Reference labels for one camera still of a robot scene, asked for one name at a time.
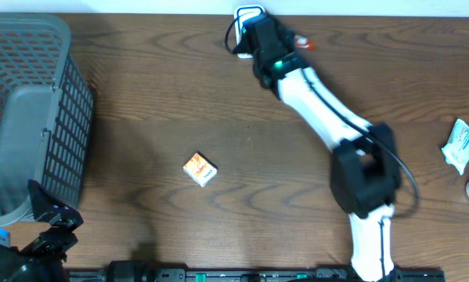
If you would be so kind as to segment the red Top chocolate bar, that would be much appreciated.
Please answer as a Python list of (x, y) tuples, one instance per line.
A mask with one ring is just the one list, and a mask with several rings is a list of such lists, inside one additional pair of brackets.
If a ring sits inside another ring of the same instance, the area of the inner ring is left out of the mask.
[(317, 46), (313, 41), (298, 34), (294, 36), (294, 44), (296, 49), (304, 49), (307, 51), (317, 50)]

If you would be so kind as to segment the orange small carton box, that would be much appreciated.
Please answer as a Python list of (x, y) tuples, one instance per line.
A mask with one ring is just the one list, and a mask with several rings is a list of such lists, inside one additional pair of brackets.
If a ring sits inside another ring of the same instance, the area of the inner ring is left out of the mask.
[(196, 152), (182, 169), (201, 187), (205, 187), (218, 173), (218, 169), (199, 152)]

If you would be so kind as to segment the light blue snack packet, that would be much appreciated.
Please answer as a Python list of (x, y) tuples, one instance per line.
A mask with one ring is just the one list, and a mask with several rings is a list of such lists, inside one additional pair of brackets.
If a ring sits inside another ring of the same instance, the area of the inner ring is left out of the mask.
[(463, 175), (469, 162), (469, 125), (462, 119), (456, 120), (442, 153), (446, 163)]

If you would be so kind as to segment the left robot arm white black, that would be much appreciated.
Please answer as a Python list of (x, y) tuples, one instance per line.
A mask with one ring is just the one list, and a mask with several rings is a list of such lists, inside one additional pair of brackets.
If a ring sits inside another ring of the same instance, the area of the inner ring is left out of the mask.
[(74, 231), (84, 220), (38, 181), (29, 180), (27, 188), (34, 219), (49, 228), (22, 249), (0, 244), (0, 282), (67, 282), (63, 263), (78, 242)]

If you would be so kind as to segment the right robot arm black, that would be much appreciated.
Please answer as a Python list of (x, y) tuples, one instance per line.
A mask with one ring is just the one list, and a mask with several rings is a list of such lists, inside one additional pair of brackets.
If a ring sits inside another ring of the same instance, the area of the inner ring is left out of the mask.
[(241, 20), (233, 51), (251, 55), (261, 86), (300, 114), (331, 152), (330, 188), (349, 217), (353, 270), (364, 281), (386, 278), (394, 269), (390, 226), (401, 185), (391, 129), (349, 110), (299, 53), (297, 35), (277, 18), (260, 13)]

